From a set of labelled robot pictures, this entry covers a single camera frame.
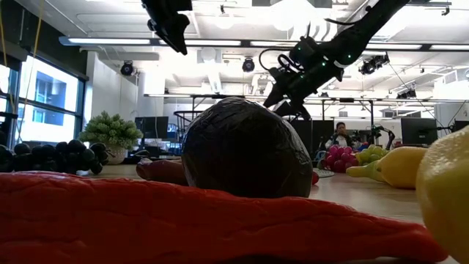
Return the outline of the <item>dark red chili pepper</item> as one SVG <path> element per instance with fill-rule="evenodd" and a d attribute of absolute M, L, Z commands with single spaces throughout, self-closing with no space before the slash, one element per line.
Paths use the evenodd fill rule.
<path fill-rule="evenodd" d="M 136 173 L 144 180 L 188 186 L 181 159 L 150 161 L 142 159 Z"/>

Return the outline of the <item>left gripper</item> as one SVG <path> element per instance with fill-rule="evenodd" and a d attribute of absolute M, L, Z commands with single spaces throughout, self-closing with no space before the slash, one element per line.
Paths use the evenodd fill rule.
<path fill-rule="evenodd" d="M 190 21 L 179 11 L 191 11 L 191 0 L 141 0 L 142 7 L 151 19 L 147 25 L 165 44 L 182 55 L 186 55 L 184 32 Z"/>

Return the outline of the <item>pink grape bunch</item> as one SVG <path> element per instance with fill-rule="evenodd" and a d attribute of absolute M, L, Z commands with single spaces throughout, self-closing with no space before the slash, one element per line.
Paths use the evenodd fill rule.
<path fill-rule="evenodd" d="M 345 173 L 351 166 L 358 166 L 355 151 L 351 147 L 332 145 L 321 161 L 323 167 L 332 172 Z"/>

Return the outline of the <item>greenish yellow banana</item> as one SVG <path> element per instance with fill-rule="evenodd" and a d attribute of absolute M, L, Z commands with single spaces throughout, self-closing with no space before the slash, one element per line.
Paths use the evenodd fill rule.
<path fill-rule="evenodd" d="M 378 161 L 373 161 L 364 166 L 351 166 L 346 169 L 346 174 L 350 177 L 365 177 L 377 182 L 385 183 L 381 172 L 377 168 Z"/>

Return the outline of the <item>black computer monitor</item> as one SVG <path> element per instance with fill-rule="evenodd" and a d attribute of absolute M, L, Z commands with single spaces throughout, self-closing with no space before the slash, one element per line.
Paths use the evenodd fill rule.
<path fill-rule="evenodd" d="M 402 143 L 431 145 L 437 140 L 437 123 L 434 119 L 401 118 Z"/>
<path fill-rule="evenodd" d="M 165 139 L 168 136 L 168 117 L 136 117 L 135 123 L 145 139 Z"/>

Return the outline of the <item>purple cabbage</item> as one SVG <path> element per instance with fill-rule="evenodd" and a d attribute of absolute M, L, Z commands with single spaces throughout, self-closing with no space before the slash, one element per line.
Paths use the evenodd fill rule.
<path fill-rule="evenodd" d="M 296 130 L 258 103 L 230 97 L 187 127 L 182 165 L 192 187 L 239 197 L 308 197 L 313 167 Z"/>

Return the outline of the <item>black grape bunch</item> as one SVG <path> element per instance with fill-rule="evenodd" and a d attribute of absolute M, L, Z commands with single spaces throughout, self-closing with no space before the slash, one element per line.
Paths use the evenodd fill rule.
<path fill-rule="evenodd" d="M 75 175 L 78 171 L 91 171 L 98 175 L 108 164 L 110 151 L 103 143 L 87 147 L 73 139 L 30 147 L 26 143 L 17 144 L 13 150 L 0 145 L 0 172 L 46 171 Z"/>

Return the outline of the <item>large glass window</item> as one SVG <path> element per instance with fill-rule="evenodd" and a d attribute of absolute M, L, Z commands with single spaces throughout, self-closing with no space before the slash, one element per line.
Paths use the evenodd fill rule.
<path fill-rule="evenodd" d="M 8 147 L 75 139 L 83 104 L 84 82 L 75 76 L 32 56 L 0 60 L 0 142 Z"/>

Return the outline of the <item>person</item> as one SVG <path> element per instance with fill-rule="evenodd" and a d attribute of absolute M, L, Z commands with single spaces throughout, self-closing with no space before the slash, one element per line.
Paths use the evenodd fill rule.
<path fill-rule="evenodd" d="M 357 142 L 347 133 L 344 122 L 338 122 L 336 124 L 336 130 L 329 140 L 326 141 L 325 148 L 328 150 L 334 145 L 339 147 L 351 147 L 352 149 L 357 147 Z"/>

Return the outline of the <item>yellow lemon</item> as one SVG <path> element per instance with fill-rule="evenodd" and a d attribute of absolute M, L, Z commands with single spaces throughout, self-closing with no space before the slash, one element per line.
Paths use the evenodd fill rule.
<path fill-rule="evenodd" d="M 434 142 L 418 168 L 426 228 L 460 264 L 469 264 L 469 125 Z"/>
<path fill-rule="evenodd" d="M 417 171 L 426 152 L 422 147 L 398 147 L 377 162 L 376 170 L 394 188 L 415 189 Z"/>

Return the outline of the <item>black cabinet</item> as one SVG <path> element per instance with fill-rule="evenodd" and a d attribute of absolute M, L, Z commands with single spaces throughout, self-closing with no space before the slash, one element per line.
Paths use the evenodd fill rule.
<path fill-rule="evenodd" d="M 296 130 L 313 161 L 316 160 L 319 151 L 325 150 L 325 143 L 335 131 L 333 120 L 293 120 L 290 124 Z"/>

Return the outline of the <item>bright red chili pepper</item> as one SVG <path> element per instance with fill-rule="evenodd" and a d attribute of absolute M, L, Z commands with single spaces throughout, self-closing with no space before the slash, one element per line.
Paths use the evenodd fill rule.
<path fill-rule="evenodd" d="M 322 200 L 0 173 L 0 264 L 213 264 L 247 256 L 440 262 L 448 254 L 420 224 Z"/>

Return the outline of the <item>green potted plant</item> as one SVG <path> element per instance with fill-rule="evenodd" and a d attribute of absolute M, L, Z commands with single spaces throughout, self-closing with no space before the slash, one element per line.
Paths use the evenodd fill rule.
<path fill-rule="evenodd" d="M 78 138 L 89 146 L 103 143 L 109 150 L 109 164 L 121 164 L 143 137 L 143 133 L 133 121 L 124 120 L 119 114 L 110 115 L 102 111 L 91 118 Z"/>

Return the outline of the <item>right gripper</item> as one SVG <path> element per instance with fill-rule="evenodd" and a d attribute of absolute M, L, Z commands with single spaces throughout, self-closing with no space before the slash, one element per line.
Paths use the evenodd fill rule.
<path fill-rule="evenodd" d="M 343 75 L 343 67 L 337 67 L 332 61 L 322 60 L 303 72 L 292 74 L 287 82 L 284 79 L 277 80 L 263 106 L 270 108 L 278 103 L 273 109 L 278 116 L 296 116 L 310 120 L 311 115 L 302 105 L 304 99 L 310 94 L 317 94 L 317 90 L 332 78 L 341 80 Z M 292 103 L 300 105 L 283 100 L 285 95 Z"/>

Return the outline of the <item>long ceiling light bar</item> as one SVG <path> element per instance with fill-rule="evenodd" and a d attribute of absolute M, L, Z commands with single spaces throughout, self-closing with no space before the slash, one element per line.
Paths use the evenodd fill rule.
<path fill-rule="evenodd" d="M 59 37 L 65 46 L 168 46 L 158 38 L 109 38 L 109 37 Z M 205 40 L 186 39 L 187 47 L 217 48 L 292 48 L 293 40 Z M 458 43 L 376 43 L 370 42 L 367 51 L 422 51 L 422 52 L 469 52 L 469 44 Z"/>

